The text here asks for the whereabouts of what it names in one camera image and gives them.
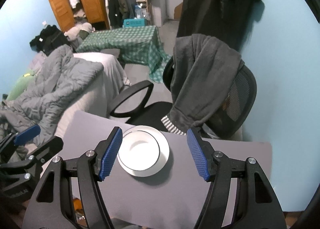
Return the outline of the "dark grey fleece blanket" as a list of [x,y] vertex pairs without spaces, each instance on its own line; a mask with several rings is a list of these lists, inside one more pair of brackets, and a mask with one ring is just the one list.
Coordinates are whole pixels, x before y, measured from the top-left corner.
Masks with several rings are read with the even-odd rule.
[[203,34],[177,38],[172,58],[172,108],[161,122],[169,132],[185,135],[218,110],[244,63],[239,52]]

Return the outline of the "white bed mattress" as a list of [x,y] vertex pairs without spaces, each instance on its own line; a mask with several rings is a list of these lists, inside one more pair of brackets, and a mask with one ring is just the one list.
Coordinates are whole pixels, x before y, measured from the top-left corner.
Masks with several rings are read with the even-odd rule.
[[112,54],[98,52],[75,53],[74,57],[86,61],[99,62],[103,65],[103,71],[64,111],[55,132],[58,137],[64,136],[76,111],[105,117],[112,100],[126,85],[131,85],[123,67]]

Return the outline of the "teal storage box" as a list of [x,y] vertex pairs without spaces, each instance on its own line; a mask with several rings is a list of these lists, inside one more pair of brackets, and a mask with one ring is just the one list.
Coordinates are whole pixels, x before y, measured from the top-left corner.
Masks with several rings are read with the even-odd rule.
[[130,27],[144,27],[147,26],[147,20],[145,18],[127,18],[123,22],[124,28]]

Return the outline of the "stack of light blue bowls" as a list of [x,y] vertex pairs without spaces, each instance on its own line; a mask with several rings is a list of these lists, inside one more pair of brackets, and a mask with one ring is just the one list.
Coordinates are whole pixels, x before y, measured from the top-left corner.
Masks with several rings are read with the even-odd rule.
[[123,135],[118,161],[125,170],[145,171],[156,164],[160,156],[157,140],[147,131],[128,130]]

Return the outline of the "black hanging garment cover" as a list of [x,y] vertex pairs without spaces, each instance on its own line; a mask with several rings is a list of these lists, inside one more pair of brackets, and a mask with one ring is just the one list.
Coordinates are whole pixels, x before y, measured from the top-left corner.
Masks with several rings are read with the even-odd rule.
[[177,37],[213,36],[240,50],[253,7],[260,0],[183,0]]

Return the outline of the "black office chair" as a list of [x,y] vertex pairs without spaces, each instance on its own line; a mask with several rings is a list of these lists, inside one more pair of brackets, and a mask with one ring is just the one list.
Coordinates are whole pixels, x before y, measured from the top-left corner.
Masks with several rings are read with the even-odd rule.
[[[122,91],[113,99],[107,115],[127,118],[127,123],[135,126],[146,125],[160,131],[182,135],[177,128],[170,128],[165,115],[170,111],[170,102],[159,101],[147,105],[154,84],[148,80],[136,83]],[[136,93],[146,90],[146,94],[133,110],[117,113],[116,109]],[[257,94],[257,83],[253,73],[242,62],[231,86],[229,94],[214,115],[198,129],[206,138],[230,139],[241,128],[252,109]]]

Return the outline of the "black clothes pile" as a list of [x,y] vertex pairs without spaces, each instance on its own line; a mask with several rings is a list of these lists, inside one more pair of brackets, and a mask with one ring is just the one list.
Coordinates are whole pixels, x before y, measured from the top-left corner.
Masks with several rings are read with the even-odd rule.
[[56,25],[48,25],[29,44],[31,49],[35,49],[38,53],[43,52],[49,56],[53,50],[64,44],[70,45],[70,42]]

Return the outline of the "stack of light blue plates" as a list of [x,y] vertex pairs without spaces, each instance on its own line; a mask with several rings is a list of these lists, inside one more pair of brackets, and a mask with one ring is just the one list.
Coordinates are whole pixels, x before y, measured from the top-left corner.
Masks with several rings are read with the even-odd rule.
[[161,171],[169,156],[169,143],[159,130],[135,126],[124,132],[117,159],[127,173],[143,178]]

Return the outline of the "grey quilted comforter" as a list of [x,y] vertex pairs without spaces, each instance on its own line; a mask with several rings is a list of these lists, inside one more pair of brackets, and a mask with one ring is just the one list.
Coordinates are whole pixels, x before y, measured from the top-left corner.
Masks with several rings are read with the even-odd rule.
[[44,61],[36,78],[15,100],[1,106],[1,138],[37,124],[41,132],[33,143],[48,141],[63,112],[103,72],[99,62],[76,58],[68,45],[55,49]]

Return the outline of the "green checkered cloth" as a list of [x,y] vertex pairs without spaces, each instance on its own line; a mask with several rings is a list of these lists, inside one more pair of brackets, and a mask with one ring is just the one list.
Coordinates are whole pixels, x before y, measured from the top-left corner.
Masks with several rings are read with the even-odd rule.
[[119,49],[120,61],[149,68],[149,78],[163,82],[163,72],[171,56],[164,50],[156,26],[128,27],[90,33],[78,46],[77,53]]

